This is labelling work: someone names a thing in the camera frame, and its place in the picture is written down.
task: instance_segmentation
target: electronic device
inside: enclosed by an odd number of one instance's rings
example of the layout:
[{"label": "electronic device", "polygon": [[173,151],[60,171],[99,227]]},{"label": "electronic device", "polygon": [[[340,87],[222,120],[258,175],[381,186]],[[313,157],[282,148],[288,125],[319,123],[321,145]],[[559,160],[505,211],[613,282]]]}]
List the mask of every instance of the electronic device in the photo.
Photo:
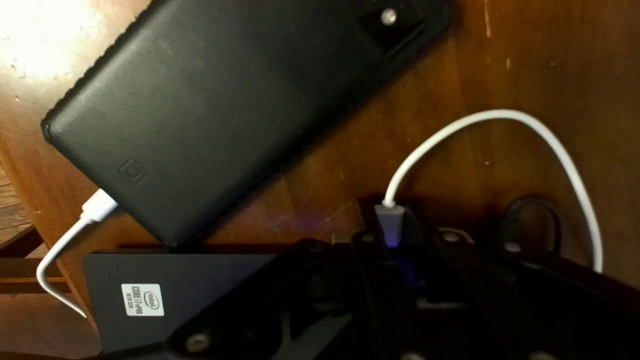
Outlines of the electronic device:
[{"label": "electronic device", "polygon": [[99,253],[84,258],[100,350],[157,345],[272,255]]},{"label": "electronic device", "polygon": [[157,0],[43,131],[162,244],[182,247],[447,25],[444,0]]}]

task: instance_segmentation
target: wooden table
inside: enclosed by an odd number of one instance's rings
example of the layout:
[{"label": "wooden table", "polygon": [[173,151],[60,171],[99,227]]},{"label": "wooden table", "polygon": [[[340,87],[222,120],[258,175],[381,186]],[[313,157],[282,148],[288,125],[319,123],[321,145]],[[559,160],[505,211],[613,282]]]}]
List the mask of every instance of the wooden table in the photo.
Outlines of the wooden table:
[{"label": "wooden table", "polygon": [[[0,154],[53,244],[95,192],[40,135],[43,116],[149,0],[0,2]],[[255,197],[210,244],[349,238],[356,198],[383,194],[401,160],[454,119],[496,106],[540,116],[577,159],[605,230],[607,274],[640,286],[640,2],[456,0],[447,37],[281,180]],[[582,219],[551,151],[519,125],[464,131],[403,186],[436,222],[475,227],[512,198],[544,194],[568,213],[588,258]],[[91,230],[60,261],[86,305],[83,256],[155,247],[127,215]]]}]

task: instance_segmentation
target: sticker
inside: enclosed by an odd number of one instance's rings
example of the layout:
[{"label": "sticker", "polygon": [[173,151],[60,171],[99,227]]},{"label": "sticker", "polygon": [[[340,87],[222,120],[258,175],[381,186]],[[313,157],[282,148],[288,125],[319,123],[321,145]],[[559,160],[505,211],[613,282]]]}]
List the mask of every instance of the sticker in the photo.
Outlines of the sticker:
[{"label": "sticker", "polygon": [[161,285],[122,285],[121,288],[127,317],[164,317]]}]

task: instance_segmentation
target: white cable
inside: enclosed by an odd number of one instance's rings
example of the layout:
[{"label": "white cable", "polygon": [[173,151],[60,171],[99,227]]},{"label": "white cable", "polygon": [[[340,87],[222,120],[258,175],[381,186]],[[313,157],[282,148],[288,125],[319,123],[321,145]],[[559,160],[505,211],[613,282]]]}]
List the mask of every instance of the white cable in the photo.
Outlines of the white cable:
[{"label": "white cable", "polygon": [[581,179],[581,173],[572,160],[572,157],[566,152],[566,148],[562,147],[562,142],[554,136],[554,133],[551,133],[539,119],[526,115],[526,112],[519,112],[519,110],[486,110],[486,112],[476,112],[470,116],[464,116],[448,126],[444,126],[440,133],[436,133],[434,136],[430,136],[428,141],[424,141],[410,157],[406,157],[406,160],[401,164],[401,169],[396,171],[396,175],[393,177],[384,201],[383,204],[386,208],[395,208],[396,206],[396,192],[401,189],[403,179],[406,177],[406,173],[427,154],[430,152],[436,145],[440,145],[442,141],[447,141],[448,136],[456,135],[463,128],[468,128],[473,125],[478,123],[491,123],[491,120],[512,120],[512,123],[520,123],[526,125],[530,131],[535,131],[559,157],[570,184],[574,186],[577,198],[582,206],[585,219],[586,219],[586,227],[591,233],[591,243],[592,243],[592,269],[597,273],[602,273],[605,266],[605,255],[602,255],[602,234],[601,234],[601,224],[592,206],[592,201],[586,192],[586,186]]},{"label": "white cable", "polygon": [[84,204],[83,215],[78,222],[64,233],[64,237],[47,253],[47,256],[40,261],[37,279],[43,290],[47,290],[50,296],[59,299],[62,305],[78,312],[83,319],[86,319],[84,311],[64,299],[59,290],[54,290],[47,280],[47,270],[50,265],[59,258],[59,255],[91,224],[102,222],[110,213],[118,208],[117,201],[112,201],[104,190],[95,192]]}]

